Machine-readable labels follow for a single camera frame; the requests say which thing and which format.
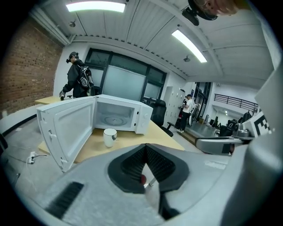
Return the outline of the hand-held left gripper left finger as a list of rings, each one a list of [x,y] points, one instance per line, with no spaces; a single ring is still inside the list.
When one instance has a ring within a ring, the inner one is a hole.
[[[126,147],[76,164],[38,195],[30,211],[46,226],[157,226],[164,222],[144,194],[119,189],[108,166]]]

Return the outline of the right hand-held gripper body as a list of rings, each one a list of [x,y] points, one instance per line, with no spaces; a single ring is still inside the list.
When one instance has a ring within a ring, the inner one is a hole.
[[[271,132],[263,112],[255,116],[247,112],[240,121],[228,121],[222,126],[218,137],[197,138],[195,146],[206,154],[232,155],[236,147]]]

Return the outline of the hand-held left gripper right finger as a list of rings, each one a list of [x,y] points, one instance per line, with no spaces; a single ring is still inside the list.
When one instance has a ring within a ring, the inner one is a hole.
[[[160,194],[159,182],[145,164],[145,196],[164,220],[184,213],[204,197],[227,167],[230,156],[211,155],[165,148],[186,162],[188,177],[178,190]]]

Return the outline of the white mug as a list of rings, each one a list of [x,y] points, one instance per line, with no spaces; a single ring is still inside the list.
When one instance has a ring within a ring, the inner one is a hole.
[[[106,147],[110,148],[114,145],[117,138],[117,131],[113,128],[107,128],[103,131],[103,140]]]

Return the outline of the white microwave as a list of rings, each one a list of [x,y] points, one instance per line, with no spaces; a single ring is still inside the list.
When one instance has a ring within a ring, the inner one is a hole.
[[[153,108],[105,94],[64,100],[37,108],[48,150],[61,171],[68,171],[94,129],[145,134]]]

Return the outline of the black railing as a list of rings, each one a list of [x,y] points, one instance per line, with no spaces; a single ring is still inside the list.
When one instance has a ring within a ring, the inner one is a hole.
[[[250,101],[246,101],[243,99],[230,97],[222,94],[215,94],[214,95],[214,101],[225,103],[228,105],[233,105],[239,108],[247,109],[247,110],[253,110],[258,109],[258,104]]]

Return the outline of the white lockers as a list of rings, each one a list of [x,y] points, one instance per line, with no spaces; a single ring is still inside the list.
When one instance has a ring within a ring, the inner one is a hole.
[[[168,122],[175,124],[180,113],[180,106],[182,106],[185,99],[185,92],[177,86],[167,86],[164,95],[166,103],[166,112],[164,116],[164,125],[167,126]]]

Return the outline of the person's white clothing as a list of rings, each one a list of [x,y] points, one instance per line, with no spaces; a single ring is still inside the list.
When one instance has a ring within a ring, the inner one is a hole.
[[[271,133],[248,145],[221,226],[283,226],[283,61],[256,99]]]

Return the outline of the black office chair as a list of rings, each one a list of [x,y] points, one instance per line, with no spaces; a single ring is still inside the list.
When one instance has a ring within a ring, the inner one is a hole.
[[[163,126],[164,117],[166,113],[166,103],[163,100],[157,99],[151,103],[150,106],[153,108],[151,121],[155,123],[160,129],[162,129],[167,135],[173,137],[173,133]]]

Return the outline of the white power strip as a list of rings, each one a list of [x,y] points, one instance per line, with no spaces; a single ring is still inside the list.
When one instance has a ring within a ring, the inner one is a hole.
[[[27,157],[26,163],[31,165],[34,164],[34,159],[36,156],[37,156],[36,152],[32,151],[30,155]]]

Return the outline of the rectangular ceiling light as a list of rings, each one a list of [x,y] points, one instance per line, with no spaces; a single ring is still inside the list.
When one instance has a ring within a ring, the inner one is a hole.
[[[195,46],[195,44],[187,38],[180,30],[176,30],[172,33],[179,42],[181,42],[186,48],[188,48],[191,53],[200,61],[200,63],[206,63],[207,60],[201,51]]]
[[[109,1],[85,1],[76,2],[66,5],[69,12],[84,11],[84,10],[105,10],[123,13],[126,7],[125,3],[116,3]]]

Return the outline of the dark framed window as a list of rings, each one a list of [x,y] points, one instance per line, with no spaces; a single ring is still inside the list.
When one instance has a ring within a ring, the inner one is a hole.
[[[161,97],[167,73],[134,58],[90,48],[85,64],[92,72],[93,91],[147,103]]]

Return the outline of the black backpack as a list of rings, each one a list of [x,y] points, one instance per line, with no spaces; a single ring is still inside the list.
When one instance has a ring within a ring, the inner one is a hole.
[[[94,84],[92,80],[92,72],[89,69],[88,66],[82,66],[80,67],[80,74],[79,74],[79,79],[78,83],[85,89],[91,89]]]

